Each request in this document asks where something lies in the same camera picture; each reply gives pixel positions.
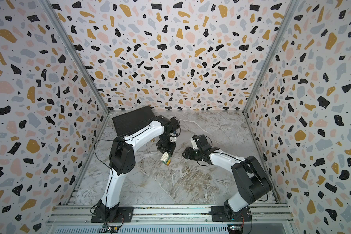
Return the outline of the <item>white lego brick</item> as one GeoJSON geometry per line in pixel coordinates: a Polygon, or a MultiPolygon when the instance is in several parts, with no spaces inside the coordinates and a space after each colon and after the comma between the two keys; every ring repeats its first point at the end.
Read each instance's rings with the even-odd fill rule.
{"type": "Polygon", "coordinates": [[[166,159],[166,158],[170,158],[170,155],[169,155],[167,152],[165,152],[165,153],[162,155],[162,157],[160,158],[160,160],[162,161],[162,160],[164,160],[164,159],[166,159]]]}

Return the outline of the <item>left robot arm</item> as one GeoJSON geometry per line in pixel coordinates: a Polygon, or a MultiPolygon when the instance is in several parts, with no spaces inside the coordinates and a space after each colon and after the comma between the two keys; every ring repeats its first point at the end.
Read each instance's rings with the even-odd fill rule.
{"type": "Polygon", "coordinates": [[[181,132],[180,121],[176,117],[167,119],[164,116],[153,116],[148,120],[129,120],[128,123],[127,128],[119,124],[116,129],[118,136],[112,140],[108,165],[109,179],[104,195],[97,204],[97,210],[105,217],[115,216],[118,212],[125,177],[136,164],[135,152],[159,137],[156,147],[162,153],[160,160],[169,165],[176,148],[176,139],[181,132]]]}

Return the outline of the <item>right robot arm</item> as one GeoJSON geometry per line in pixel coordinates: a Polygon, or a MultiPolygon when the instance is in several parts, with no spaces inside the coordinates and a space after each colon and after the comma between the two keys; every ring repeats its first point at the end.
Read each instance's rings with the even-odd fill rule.
{"type": "Polygon", "coordinates": [[[232,173],[238,192],[224,202],[227,214],[236,214],[254,202],[267,196],[272,190],[268,175],[256,157],[238,157],[213,147],[205,135],[194,135],[192,147],[187,147],[182,156],[186,160],[206,162],[232,173]]]}

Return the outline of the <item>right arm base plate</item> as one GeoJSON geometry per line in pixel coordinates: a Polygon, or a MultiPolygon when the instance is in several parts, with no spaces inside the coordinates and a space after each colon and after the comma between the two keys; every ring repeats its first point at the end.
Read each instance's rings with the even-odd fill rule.
{"type": "Polygon", "coordinates": [[[249,207],[234,212],[228,205],[211,206],[210,215],[213,222],[250,222],[252,221],[249,207]]]}

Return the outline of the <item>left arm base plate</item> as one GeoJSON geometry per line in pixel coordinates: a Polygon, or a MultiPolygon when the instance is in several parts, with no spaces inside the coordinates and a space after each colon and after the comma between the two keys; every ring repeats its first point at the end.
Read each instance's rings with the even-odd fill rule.
{"type": "Polygon", "coordinates": [[[103,207],[96,207],[93,211],[91,223],[130,223],[134,214],[132,206],[118,206],[106,211],[103,207]]]}

